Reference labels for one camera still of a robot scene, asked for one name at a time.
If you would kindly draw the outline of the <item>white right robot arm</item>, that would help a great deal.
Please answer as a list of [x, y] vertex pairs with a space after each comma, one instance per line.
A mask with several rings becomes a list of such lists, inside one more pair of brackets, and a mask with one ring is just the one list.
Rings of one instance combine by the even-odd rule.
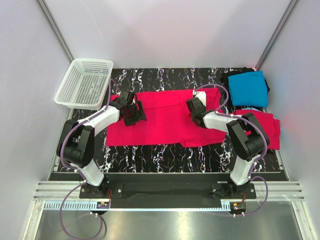
[[186, 105], [197, 126], [228, 134], [236, 153], [230, 174], [231, 184], [236, 187], [247, 184], [255, 163], [264, 157], [270, 145], [270, 139], [255, 115], [251, 112], [233, 115], [206, 110], [198, 97], [187, 100]]

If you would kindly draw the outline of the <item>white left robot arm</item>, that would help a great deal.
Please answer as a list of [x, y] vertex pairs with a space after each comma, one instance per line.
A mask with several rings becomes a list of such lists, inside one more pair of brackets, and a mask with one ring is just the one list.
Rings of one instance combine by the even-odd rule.
[[64, 123], [56, 155], [64, 167], [75, 170], [86, 184], [102, 185], [105, 175], [93, 160], [95, 137], [108, 126], [123, 120], [124, 125], [134, 126], [147, 119], [142, 101], [136, 93], [120, 92], [113, 100], [92, 115], [81, 120], [67, 120]]

